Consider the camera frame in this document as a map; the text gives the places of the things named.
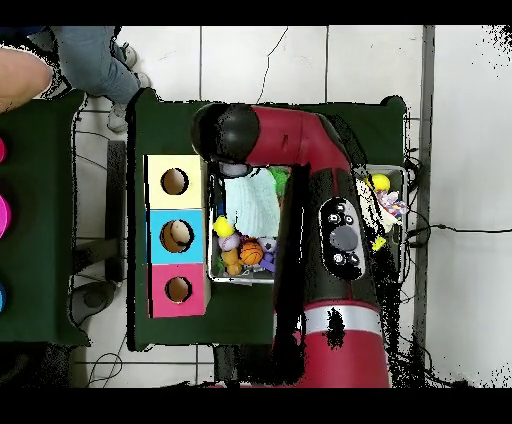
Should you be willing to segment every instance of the sneaker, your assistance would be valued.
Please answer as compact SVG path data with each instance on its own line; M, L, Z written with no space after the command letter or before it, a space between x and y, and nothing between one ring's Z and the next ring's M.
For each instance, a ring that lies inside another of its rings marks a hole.
M141 88L151 87L151 80L149 77L142 73L136 73L135 76L140 82ZM128 131L128 123L126 122L126 107L128 105L121 103L114 103L110 113L108 114L108 128L110 131L117 134Z
M121 51L124 55L124 63L126 64L126 66L128 66L128 68L133 69L133 67L137 63L137 60L139 59L137 52L128 43L124 43L121 46Z

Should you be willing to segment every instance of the table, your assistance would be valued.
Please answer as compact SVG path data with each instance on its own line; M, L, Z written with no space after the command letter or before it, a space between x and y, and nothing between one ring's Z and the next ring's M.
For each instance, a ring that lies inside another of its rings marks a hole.
M9 148L7 160L0 164L0 193L13 214L11 227L0 239L0 281L8 290L8 303L0 313L0 342L88 345L87 335L69 318L69 277L109 258L107 279L123 279L123 142L109 142L107 240L76 247L73 239L76 201L70 140L83 101L83 92L72 91L0 115L0 137Z
M131 350L142 350L148 344L272 342L271 285L212 283L212 297L204 316L151 319L147 315L143 156L194 154L190 137L192 118L205 104L160 102L154 90L145 89L133 105L127 152L129 240L134 240L128 243L128 347ZM347 149L356 162L403 166L406 108L401 98L384 99L381 105L328 103L294 107L324 114L343 138L351 136L348 124L366 154L364 158L355 139L349 140Z

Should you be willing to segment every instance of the purple toy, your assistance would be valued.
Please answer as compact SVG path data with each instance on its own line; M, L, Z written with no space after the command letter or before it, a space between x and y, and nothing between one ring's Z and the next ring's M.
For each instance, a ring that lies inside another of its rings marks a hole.
M276 254L275 251L274 251L274 253L265 253L265 255L263 255L263 259L260 261L260 266L270 272L275 273L276 272L276 265L274 264L275 254Z

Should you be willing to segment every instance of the person's arm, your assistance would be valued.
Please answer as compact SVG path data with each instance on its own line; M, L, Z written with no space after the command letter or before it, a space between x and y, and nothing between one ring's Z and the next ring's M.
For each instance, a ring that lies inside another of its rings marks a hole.
M51 81L52 69L37 56L0 47L0 113L29 102Z

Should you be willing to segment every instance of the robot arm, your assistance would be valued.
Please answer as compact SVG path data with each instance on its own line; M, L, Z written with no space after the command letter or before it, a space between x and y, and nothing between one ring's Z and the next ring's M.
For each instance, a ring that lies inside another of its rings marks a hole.
M358 196L329 121L299 110L210 104L196 114L192 139L221 171L223 164L246 165L238 176L252 167L292 168L274 283L280 379L295 387L389 387ZM300 346L293 338L298 321Z

